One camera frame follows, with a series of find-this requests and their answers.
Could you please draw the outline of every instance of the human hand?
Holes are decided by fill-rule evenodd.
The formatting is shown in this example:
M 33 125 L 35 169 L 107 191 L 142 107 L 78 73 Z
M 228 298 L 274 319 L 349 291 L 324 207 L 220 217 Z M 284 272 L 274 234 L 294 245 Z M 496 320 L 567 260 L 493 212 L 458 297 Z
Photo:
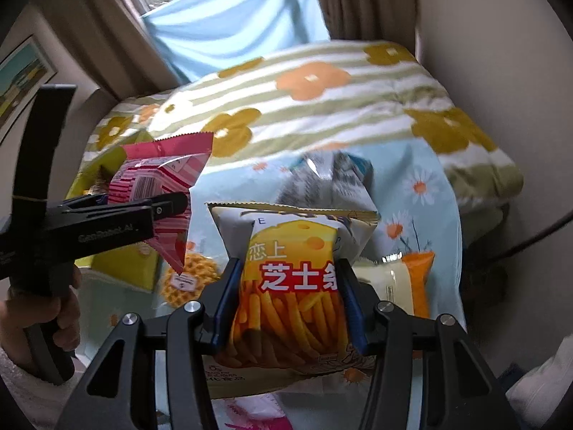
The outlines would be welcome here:
M 80 281 L 80 270 L 74 266 L 72 286 L 79 288 Z M 13 363 L 33 375 L 37 372 L 24 328 L 54 318 L 60 328 L 54 333 L 54 344 L 64 351 L 74 350 L 80 344 L 80 305 L 71 289 L 64 299 L 9 291 L 8 300 L 0 301 L 0 346 Z

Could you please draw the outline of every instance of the brown curtain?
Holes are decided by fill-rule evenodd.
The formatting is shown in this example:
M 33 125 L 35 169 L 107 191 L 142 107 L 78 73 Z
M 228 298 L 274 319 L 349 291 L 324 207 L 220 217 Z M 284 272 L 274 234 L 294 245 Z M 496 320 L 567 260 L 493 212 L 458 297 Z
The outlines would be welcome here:
M 179 84 L 145 31 L 142 1 L 33 1 L 88 76 L 118 100 Z
M 332 39 L 388 40 L 415 51 L 415 0 L 319 0 Z

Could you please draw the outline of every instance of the wall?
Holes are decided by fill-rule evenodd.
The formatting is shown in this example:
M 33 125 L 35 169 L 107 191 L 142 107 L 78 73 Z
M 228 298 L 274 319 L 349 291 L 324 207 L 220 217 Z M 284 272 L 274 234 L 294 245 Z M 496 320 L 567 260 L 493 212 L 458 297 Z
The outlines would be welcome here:
M 573 42 L 546 0 L 420 0 L 420 58 L 519 165 L 522 194 L 497 253 L 573 207 Z M 476 334 L 495 372 L 553 354 L 573 332 L 573 229 L 516 256 L 508 298 L 480 314 Z
M 13 48 L 30 35 L 35 36 L 58 71 L 50 82 L 72 83 L 78 86 L 68 111 L 62 139 L 56 150 L 50 179 L 50 198 L 61 199 L 65 196 L 65 191 L 75 176 L 90 131 L 93 130 L 97 120 L 110 110 L 114 101 L 107 94 L 98 90 L 98 86 L 76 64 L 56 38 L 45 19 L 32 5 L 25 6 L 0 46 L 0 59 L 4 59 Z M 15 161 L 29 110 L 30 105 L 16 120 L 0 147 L 0 163 L 2 163 L 0 167 L 0 183 L 2 184 L 0 188 L 0 216 L 10 213 Z M 6 286 L 6 280 L 0 281 L 0 299 L 5 295 Z

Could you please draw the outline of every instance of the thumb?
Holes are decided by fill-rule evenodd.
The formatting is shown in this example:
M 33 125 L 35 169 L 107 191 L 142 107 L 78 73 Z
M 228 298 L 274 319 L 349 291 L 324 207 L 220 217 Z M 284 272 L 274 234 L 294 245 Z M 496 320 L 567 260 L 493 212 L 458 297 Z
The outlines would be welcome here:
M 59 297 L 21 294 L 0 303 L 0 317 L 7 326 L 28 328 L 36 323 L 48 323 L 59 314 Z

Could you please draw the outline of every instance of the black cable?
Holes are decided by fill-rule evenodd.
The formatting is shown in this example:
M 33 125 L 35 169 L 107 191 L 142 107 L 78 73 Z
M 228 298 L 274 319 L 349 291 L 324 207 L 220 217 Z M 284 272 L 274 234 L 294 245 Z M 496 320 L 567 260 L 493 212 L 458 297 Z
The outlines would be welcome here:
M 543 231 L 540 231 L 536 235 L 531 236 L 530 238 L 526 239 L 523 242 L 520 242 L 519 244 L 513 246 L 512 248 L 509 248 L 508 250 L 502 252 L 501 254 L 498 254 L 498 255 L 495 255 L 491 258 L 488 258 L 483 263 L 482 268 L 488 268 L 491 265 L 493 265 L 493 264 L 495 264 L 495 263 L 497 263 L 497 262 L 499 262 L 505 258 L 513 257 L 514 255 L 519 254 L 520 252 L 531 247 L 533 244 L 536 244 L 537 242 L 542 241 L 543 239 L 550 236 L 554 232 L 559 231 L 565 225 L 571 223 L 571 221 L 573 221 L 573 210 L 571 210 L 565 216 L 558 219 L 551 226 L 549 226 L 548 228 L 545 228 Z

